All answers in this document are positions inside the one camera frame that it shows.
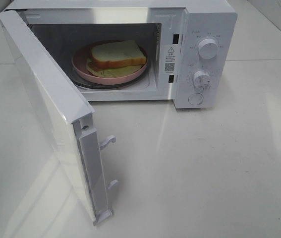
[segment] sticker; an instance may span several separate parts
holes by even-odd
[[[179,53],[178,45],[165,45],[165,69],[166,73],[174,73],[176,70],[176,58]]]

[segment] control panel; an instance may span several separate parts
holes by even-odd
[[[237,14],[188,13],[187,17],[174,103],[176,108],[212,107]]]

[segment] timer knob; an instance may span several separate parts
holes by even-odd
[[[211,81],[210,75],[204,70],[197,71],[193,75],[193,84],[197,88],[201,88],[208,85],[210,81]]]
[[[199,55],[201,56],[201,58],[209,60],[217,55],[218,47],[219,46],[216,40],[212,38],[206,38],[202,40],[198,45]]]

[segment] bread slice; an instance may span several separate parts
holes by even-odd
[[[133,40],[95,46],[91,50],[91,58],[99,68],[120,68],[146,63],[146,57]]]
[[[130,75],[138,70],[140,70],[142,65],[129,65],[121,68],[107,68],[101,69],[95,66],[94,62],[87,59],[86,68],[96,77],[102,78],[118,78]]]

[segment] qr code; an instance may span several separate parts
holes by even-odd
[[[175,63],[166,63],[165,72],[173,72]]]

